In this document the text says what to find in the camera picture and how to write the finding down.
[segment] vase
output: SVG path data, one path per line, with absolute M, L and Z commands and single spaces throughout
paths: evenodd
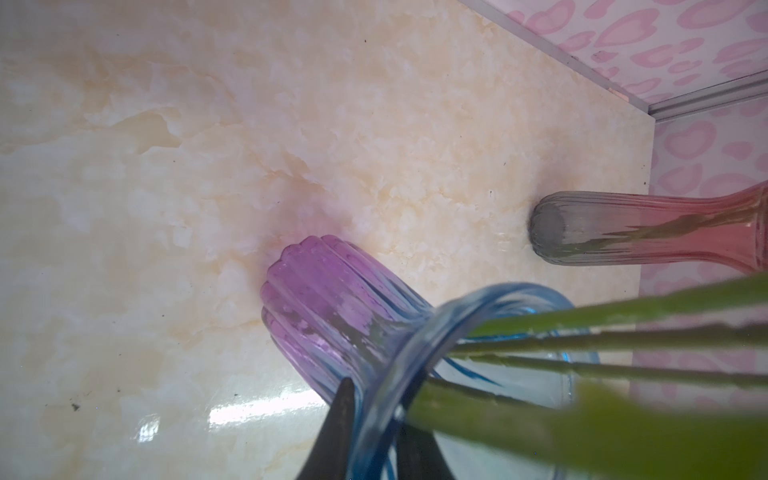
M 558 192 L 531 215 L 534 251 L 557 265 L 704 261 L 768 268 L 768 182 L 718 198 Z
M 337 237 L 287 247 L 261 290 L 262 319 L 299 374 L 330 402 L 345 377 L 356 387 L 348 478 L 380 478 L 395 434 L 426 376 L 545 406 L 571 401 L 571 377 L 443 360 L 487 319 L 572 307 L 530 283 L 488 286 L 435 308 L 394 273 Z M 508 339 L 484 337 L 484 341 Z M 589 353 L 536 355 L 595 362 Z M 438 435 L 456 478 L 573 478 L 575 474 Z

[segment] wall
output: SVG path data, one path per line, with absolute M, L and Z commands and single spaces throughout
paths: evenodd
M 486 0 L 648 103 L 768 70 L 765 0 Z
M 682 197 L 717 197 L 768 180 L 768 98 L 721 108 L 659 124 L 654 139 L 650 192 Z M 737 276 L 714 263 L 645 265 L 641 295 L 673 290 Z M 768 310 L 731 311 L 727 316 L 676 317 L 665 328 L 684 328 L 726 320 L 733 325 L 768 318 Z M 636 352 L 634 364 L 727 372 L 766 372 L 768 353 L 745 349 L 709 352 Z M 656 406 L 699 408 L 768 405 L 768 394 L 737 389 L 705 389 L 658 383 L 633 383 L 634 398 Z

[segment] wallpaper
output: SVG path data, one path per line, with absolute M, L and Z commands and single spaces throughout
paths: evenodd
M 768 98 L 659 124 L 654 138 L 650 193 L 719 197 L 768 180 Z M 739 273 L 715 263 L 643 265 L 641 295 L 659 295 Z M 727 316 L 681 316 L 648 328 L 683 328 L 716 321 L 740 325 L 768 317 L 768 309 Z M 709 352 L 635 352 L 633 363 L 660 368 L 768 372 L 768 353 L 754 349 Z M 768 392 L 633 383 L 631 394 L 656 406 L 749 408 L 768 406 Z
M 648 103 L 768 70 L 768 0 L 486 0 Z

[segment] pink vase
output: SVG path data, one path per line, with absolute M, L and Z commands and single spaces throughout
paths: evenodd
M 533 211 L 534 251 L 557 265 L 704 261 L 768 269 L 768 182 L 718 198 L 558 192 Z

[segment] beige marble table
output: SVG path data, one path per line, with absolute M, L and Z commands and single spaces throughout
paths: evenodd
M 525 223 L 556 190 L 644 193 L 653 120 L 455 0 L 0 17 L 0 478 L 292 478 L 325 406 L 258 290 L 308 234 L 433 303 L 637 293 Z

